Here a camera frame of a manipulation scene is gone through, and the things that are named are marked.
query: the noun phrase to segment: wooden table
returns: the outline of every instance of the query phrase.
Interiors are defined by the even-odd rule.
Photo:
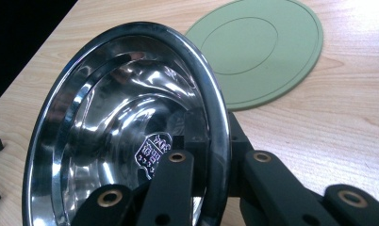
[[[228,0],[81,0],[0,99],[0,225],[21,225],[25,157],[49,89],[69,59],[103,31],[152,21],[184,33]],[[256,149],[278,155],[308,188],[350,184],[379,201],[379,0],[303,0],[321,19],[313,72],[268,105],[236,113]],[[230,199],[222,225],[241,225]]]

